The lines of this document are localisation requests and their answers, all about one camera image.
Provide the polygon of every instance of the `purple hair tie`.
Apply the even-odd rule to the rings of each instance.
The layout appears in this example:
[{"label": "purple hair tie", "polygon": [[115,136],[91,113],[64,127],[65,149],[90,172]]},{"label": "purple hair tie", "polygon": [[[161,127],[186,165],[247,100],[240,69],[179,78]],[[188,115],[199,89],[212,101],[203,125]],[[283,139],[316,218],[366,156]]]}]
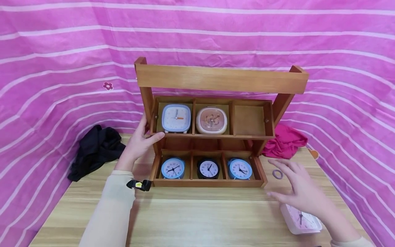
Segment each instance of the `purple hair tie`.
[{"label": "purple hair tie", "polygon": [[282,173],[282,171],[280,171],[280,170],[273,170],[273,172],[272,172],[272,174],[273,174],[273,177],[275,177],[275,178],[277,178],[277,179],[282,179],[283,177],[284,177],[284,173]]}]

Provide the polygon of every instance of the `black alarm clock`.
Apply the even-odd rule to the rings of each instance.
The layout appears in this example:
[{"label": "black alarm clock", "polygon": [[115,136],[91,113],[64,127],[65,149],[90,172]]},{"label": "black alarm clock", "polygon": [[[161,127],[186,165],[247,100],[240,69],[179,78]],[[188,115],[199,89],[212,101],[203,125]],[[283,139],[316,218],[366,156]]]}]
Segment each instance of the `black alarm clock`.
[{"label": "black alarm clock", "polygon": [[199,179],[217,179],[220,174],[220,166],[210,158],[203,158],[197,163],[197,177]]}]

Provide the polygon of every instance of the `light blue square alarm clock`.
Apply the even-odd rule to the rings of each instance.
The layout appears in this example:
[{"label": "light blue square alarm clock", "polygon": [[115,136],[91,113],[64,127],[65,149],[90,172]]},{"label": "light blue square alarm clock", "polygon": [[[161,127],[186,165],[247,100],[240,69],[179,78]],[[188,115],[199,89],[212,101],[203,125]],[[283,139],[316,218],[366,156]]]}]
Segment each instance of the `light blue square alarm clock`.
[{"label": "light blue square alarm clock", "polygon": [[232,158],[228,161],[227,165],[230,179],[250,179],[252,167],[247,161]]},{"label": "light blue square alarm clock", "polygon": [[170,104],[162,112],[162,127],[165,133],[187,133],[191,126],[191,109],[186,105]]}]

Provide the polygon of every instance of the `alarm clock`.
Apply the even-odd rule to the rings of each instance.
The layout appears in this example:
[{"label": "alarm clock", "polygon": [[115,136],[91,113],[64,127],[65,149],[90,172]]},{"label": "alarm clock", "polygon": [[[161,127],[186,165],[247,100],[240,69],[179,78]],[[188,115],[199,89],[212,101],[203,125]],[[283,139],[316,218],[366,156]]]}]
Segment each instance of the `alarm clock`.
[{"label": "alarm clock", "polygon": [[191,126],[191,110],[186,105],[170,104],[162,113],[162,127],[165,133],[186,133]]},{"label": "alarm clock", "polygon": [[322,230],[320,220],[314,215],[302,212],[288,204],[281,204],[280,211],[292,234],[318,233]]},{"label": "alarm clock", "polygon": [[197,163],[197,177],[199,179],[217,179],[220,166],[215,160],[204,158]]},{"label": "alarm clock", "polygon": [[170,158],[163,162],[161,172],[166,179],[182,179],[185,172],[185,162],[180,158]]},{"label": "alarm clock", "polygon": [[201,134],[223,134],[228,126],[226,113],[216,107],[201,109],[196,116],[196,128]]},{"label": "alarm clock", "polygon": [[250,179],[252,168],[247,161],[232,158],[228,161],[228,174],[230,179]]}]

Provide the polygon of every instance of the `clock face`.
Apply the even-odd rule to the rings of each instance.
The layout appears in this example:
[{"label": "clock face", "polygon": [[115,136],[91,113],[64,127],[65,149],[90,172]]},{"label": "clock face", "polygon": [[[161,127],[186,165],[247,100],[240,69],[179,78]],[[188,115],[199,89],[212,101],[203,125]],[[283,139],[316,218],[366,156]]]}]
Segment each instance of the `clock face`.
[{"label": "clock face", "polygon": [[225,117],[222,111],[207,108],[200,115],[200,126],[208,132],[219,131],[225,126]]},{"label": "clock face", "polygon": [[301,230],[314,230],[318,228],[316,217],[287,205],[288,212],[295,226]]},{"label": "clock face", "polygon": [[229,171],[238,179],[249,179],[252,175],[250,164],[241,159],[231,161]]},{"label": "clock face", "polygon": [[170,158],[162,165],[162,175],[168,179],[179,178],[184,174],[185,165],[182,160]]},{"label": "clock face", "polygon": [[167,130],[184,130],[188,128],[190,112],[183,107],[169,107],[164,112],[163,127]]},{"label": "clock face", "polygon": [[211,160],[203,161],[199,166],[199,170],[205,177],[215,177],[219,172],[217,164]]}]

